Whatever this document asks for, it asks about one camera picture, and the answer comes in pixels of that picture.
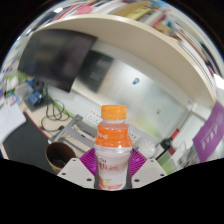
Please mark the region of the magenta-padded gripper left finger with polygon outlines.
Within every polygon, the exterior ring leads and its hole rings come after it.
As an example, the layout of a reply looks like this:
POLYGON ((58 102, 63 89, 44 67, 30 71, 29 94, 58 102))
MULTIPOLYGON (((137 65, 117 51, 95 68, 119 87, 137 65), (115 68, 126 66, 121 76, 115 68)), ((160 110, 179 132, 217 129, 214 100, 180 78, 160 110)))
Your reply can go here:
POLYGON ((98 165, 95 150, 90 149, 80 158, 72 158, 58 173, 58 176, 78 186, 95 189, 98 165))

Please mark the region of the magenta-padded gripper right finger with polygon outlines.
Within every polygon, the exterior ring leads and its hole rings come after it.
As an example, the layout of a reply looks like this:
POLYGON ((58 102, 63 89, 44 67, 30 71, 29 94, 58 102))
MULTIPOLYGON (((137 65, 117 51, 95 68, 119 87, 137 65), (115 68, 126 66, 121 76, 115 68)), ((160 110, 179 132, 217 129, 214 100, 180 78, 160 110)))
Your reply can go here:
POLYGON ((147 159, 133 149, 128 164, 128 188, 146 186, 166 176, 166 172, 155 159, 147 159))

